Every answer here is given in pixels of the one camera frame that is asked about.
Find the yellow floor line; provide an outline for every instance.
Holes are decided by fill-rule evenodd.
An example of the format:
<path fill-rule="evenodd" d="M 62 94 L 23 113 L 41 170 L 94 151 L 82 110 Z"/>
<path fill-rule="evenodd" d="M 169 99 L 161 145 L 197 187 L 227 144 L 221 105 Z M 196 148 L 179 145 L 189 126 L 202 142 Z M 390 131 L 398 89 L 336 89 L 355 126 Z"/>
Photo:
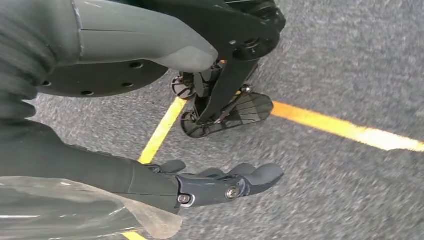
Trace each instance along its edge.
<path fill-rule="evenodd" d="M 126 237 L 129 240 L 147 240 L 146 238 L 140 236 L 140 234 L 130 231 L 122 234 L 124 237 Z"/>
<path fill-rule="evenodd" d="M 159 148 L 167 137 L 175 121 L 178 119 L 178 116 L 184 109 L 186 103 L 186 100 L 182 100 L 180 98 L 176 98 L 173 101 L 165 116 L 162 118 L 153 135 L 151 136 L 150 140 L 148 141 L 143 152 L 141 153 L 141 156 L 138 159 L 140 163 L 149 164 L 153 161 L 153 158 L 155 157 L 156 153 L 158 152 Z M 126 232 L 122 235 L 128 240 L 147 240 L 136 232 Z"/>
<path fill-rule="evenodd" d="M 424 142 L 274 101 L 272 115 L 382 150 L 424 152 Z"/>

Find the transparent plastic sheet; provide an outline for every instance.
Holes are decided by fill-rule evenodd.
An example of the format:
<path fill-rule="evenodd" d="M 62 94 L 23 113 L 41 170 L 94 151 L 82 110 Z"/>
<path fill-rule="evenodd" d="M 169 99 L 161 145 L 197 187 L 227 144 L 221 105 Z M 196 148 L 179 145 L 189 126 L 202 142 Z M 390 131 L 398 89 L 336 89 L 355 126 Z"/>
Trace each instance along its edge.
<path fill-rule="evenodd" d="M 168 239 L 178 215 L 66 179 L 0 177 L 0 240 Z"/>

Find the black plastic part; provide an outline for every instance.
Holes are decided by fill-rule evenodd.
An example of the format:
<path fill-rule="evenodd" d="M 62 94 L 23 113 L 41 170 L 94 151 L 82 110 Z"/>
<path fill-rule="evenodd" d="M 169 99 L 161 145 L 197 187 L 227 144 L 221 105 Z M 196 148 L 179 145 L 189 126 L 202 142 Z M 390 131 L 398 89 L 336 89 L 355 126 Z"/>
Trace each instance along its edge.
<path fill-rule="evenodd" d="M 59 67 L 38 91 L 75 98 L 107 97 L 143 88 L 167 71 L 168 68 L 147 60 Z"/>
<path fill-rule="evenodd" d="M 237 198 L 262 193 L 274 186 L 284 175 L 280 166 L 269 163 L 255 168 L 243 163 L 230 172 L 209 168 L 199 174 L 176 174 L 178 195 L 189 196 L 184 208 L 228 203 Z"/>
<path fill-rule="evenodd" d="M 190 99 L 196 94 L 194 75 L 192 73 L 180 73 L 171 82 L 172 92 L 180 99 Z"/>
<path fill-rule="evenodd" d="M 236 99 L 229 115 L 222 122 L 198 124 L 198 115 L 195 112 L 185 112 L 181 118 L 181 127 L 191 138 L 203 138 L 209 134 L 257 123 L 271 115 L 274 105 L 270 97 L 259 93 L 246 93 Z"/>
<path fill-rule="evenodd" d="M 233 57 L 241 61 L 255 60 L 258 55 L 263 57 L 263 53 L 272 51 L 272 49 L 269 49 L 268 41 L 270 41 L 268 38 L 249 39 L 237 47 L 233 52 Z"/>
<path fill-rule="evenodd" d="M 250 78 L 257 67 L 257 60 L 228 61 L 216 81 L 210 97 L 207 100 L 196 98 L 195 108 L 199 115 L 197 123 L 205 124 L 210 122 L 211 119 L 217 119 L 223 108 L 233 100 L 237 91 Z"/>
<path fill-rule="evenodd" d="M 201 73 L 194 75 L 194 87 L 199 98 L 207 98 L 210 94 L 212 85 L 206 83 Z"/>
<path fill-rule="evenodd" d="M 160 166 L 163 173 L 176 174 L 186 168 L 186 164 L 181 160 L 167 161 Z"/>
<path fill-rule="evenodd" d="M 286 19 L 273 0 L 113 0 L 167 14 L 186 23 L 219 52 L 221 60 L 233 59 L 233 52 L 251 39 L 263 39 L 252 59 L 269 54 L 280 41 Z M 265 10 L 276 14 L 264 14 Z"/>

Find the robotic arm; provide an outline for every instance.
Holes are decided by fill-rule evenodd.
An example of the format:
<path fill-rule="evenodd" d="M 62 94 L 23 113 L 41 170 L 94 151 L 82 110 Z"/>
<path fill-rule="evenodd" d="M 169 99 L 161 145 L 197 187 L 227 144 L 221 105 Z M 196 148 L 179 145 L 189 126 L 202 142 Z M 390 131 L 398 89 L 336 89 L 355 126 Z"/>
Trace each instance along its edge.
<path fill-rule="evenodd" d="M 227 174 L 178 174 L 181 161 L 143 165 L 61 141 L 29 121 L 40 86 L 57 66 L 149 60 L 182 72 L 209 69 L 217 51 L 177 18 L 104 0 L 0 3 L 0 176 L 69 179 L 177 213 L 269 189 L 279 166 L 242 164 Z"/>

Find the bolt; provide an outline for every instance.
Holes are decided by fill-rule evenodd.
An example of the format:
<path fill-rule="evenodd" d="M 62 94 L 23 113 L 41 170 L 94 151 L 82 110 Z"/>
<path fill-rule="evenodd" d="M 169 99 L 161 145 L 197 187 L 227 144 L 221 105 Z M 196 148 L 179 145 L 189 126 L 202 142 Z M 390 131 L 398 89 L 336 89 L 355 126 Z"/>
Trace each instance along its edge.
<path fill-rule="evenodd" d="M 151 168 L 151 171 L 152 171 L 154 174 L 158 174 L 158 173 L 160 173 L 160 172 L 161 172 L 161 168 L 160 168 L 160 167 L 158 167 L 158 166 L 155 166 L 155 167 L 152 167 L 152 168 Z"/>
<path fill-rule="evenodd" d="M 191 197 L 189 195 L 179 195 L 178 196 L 178 202 L 180 204 L 188 204 L 191 200 Z"/>
<path fill-rule="evenodd" d="M 225 194 L 226 198 L 229 200 L 236 199 L 238 195 L 239 195 L 239 189 L 235 186 L 230 187 Z"/>
<path fill-rule="evenodd" d="M 244 84 L 241 86 L 240 92 L 242 93 L 251 93 L 252 92 L 252 85 L 250 84 Z"/>
<path fill-rule="evenodd" d="M 193 123 L 196 122 L 197 119 L 194 114 L 190 115 L 190 120 L 193 121 Z"/>

